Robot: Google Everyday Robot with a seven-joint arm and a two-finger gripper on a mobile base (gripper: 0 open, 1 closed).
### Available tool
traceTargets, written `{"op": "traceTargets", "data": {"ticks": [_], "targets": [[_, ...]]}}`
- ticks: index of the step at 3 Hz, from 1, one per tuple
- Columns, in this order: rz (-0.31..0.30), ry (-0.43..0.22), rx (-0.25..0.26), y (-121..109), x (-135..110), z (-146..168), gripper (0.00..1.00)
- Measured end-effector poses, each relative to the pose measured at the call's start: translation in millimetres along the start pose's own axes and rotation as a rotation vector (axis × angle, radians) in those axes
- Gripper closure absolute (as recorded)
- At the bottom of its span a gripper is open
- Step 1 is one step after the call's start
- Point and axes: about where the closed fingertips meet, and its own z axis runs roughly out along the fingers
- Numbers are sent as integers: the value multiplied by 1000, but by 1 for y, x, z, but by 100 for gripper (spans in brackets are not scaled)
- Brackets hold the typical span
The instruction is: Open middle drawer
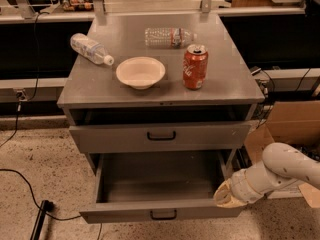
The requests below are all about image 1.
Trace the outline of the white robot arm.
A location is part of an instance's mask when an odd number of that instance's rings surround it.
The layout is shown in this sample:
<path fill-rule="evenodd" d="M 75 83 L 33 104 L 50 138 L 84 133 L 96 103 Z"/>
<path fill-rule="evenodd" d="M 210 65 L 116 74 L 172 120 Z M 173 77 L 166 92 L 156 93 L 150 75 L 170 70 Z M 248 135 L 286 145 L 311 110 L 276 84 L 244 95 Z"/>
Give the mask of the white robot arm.
<path fill-rule="evenodd" d="M 264 148 L 260 161 L 225 180 L 213 199 L 218 207 L 241 207 L 300 182 L 319 189 L 320 163 L 288 144 L 276 142 Z"/>

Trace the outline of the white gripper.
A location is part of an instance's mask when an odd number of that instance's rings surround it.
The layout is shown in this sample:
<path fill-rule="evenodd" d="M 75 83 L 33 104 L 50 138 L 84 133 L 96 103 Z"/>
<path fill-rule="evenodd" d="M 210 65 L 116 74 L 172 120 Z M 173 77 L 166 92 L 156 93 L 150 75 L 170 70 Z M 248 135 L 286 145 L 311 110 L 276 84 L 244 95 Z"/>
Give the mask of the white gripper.
<path fill-rule="evenodd" d="M 241 169 L 234 172 L 228 180 L 225 180 L 214 193 L 214 199 L 218 207 L 236 208 L 252 204 L 263 197 L 262 194 L 254 190 L 245 175 L 246 170 Z"/>

